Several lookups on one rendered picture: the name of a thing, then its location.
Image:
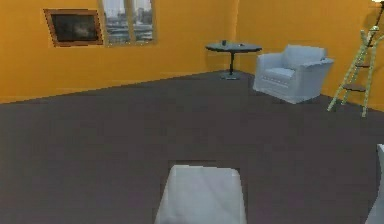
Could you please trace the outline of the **window with city view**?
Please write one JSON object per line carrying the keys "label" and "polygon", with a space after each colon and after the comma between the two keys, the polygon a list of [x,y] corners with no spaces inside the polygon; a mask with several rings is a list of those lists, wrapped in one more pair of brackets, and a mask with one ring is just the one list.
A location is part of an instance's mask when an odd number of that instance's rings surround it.
{"label": "window with city view", "polygon": [[98,1],[106,46],[143,46],[156,41],[155,0]]}

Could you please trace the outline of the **brown framed dark picture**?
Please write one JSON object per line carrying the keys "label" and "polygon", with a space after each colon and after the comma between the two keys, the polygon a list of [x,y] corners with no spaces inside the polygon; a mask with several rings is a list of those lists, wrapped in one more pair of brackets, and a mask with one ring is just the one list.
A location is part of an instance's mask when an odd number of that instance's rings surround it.
{"label": "brown framed dark picture", "polygon": [[44,9],[55,47],[102,45],[102,33],[96,10]]}

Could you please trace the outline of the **green ladder shelf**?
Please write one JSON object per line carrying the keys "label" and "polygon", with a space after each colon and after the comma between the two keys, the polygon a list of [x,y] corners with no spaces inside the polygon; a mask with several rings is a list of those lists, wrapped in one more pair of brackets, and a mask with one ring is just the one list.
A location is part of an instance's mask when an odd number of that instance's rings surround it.
{"label": "green ladder shelf", "polygon": [[[344,92],[341,105],[345,105],[350,92],[359,92],[364,94],[361,117],[365,118],[368,112],[368,101],[373,80],[374,66],[376,61],[377,47],[384,39],[384,34],[376,38],[375,35],[380,31],[378,25],[372,26],[367,33],[360,31],[361,45],[354,59],[339,84],[327,111],[333,110],[341,92]],[[357,78],[361,69],[367,69],[367,78],[364,84],[358,83]]]}

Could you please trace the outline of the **pale grey furniture edge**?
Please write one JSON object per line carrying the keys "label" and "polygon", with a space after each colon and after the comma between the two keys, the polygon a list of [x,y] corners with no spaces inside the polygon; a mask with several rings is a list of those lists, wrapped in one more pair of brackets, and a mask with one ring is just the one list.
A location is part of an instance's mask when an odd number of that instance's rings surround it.
{"label": "pale grey furniture edge", "polygon": [[384,224],[384,144],[377,145],[380,181],[377,197],[364,224]]}

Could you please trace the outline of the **black floor lamp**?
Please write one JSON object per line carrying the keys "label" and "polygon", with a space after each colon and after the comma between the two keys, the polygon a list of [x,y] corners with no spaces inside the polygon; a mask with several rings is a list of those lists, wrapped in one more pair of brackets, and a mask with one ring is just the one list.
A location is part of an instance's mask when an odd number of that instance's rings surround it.
{"label": "black floor lamp", "polygon": [[375,21],[375,24],[374,24],[374,26],[378,26],[379,23],[380,23],[380,20],[381,20],[381,16],[384,13],[384,0],[371,0],[371,1],[374,2],[377,5],[378,4],[380,5],[380,12],[378,13],[378,15],[376,17],[376,21]]}

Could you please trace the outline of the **round dark pedestal table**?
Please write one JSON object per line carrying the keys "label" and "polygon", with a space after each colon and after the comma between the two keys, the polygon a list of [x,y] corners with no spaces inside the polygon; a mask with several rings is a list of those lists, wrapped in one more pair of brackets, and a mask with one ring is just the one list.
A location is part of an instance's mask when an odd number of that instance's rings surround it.
{"label": "round dark pedestal table", "polygon": [[237,46],[240,43],[230,43],[227,41],[226,46],[222,46],[220,43],[210,43],[205,46],[209,51],[224,52],[230,54],[229,71],[224,73],[222,78],[225,80],[239,80],[239,76],[234,73],[234,59],[236,54],[240,53],[254,53],[262,50],[262,47],[255,44],[242,43],[245,46]]}

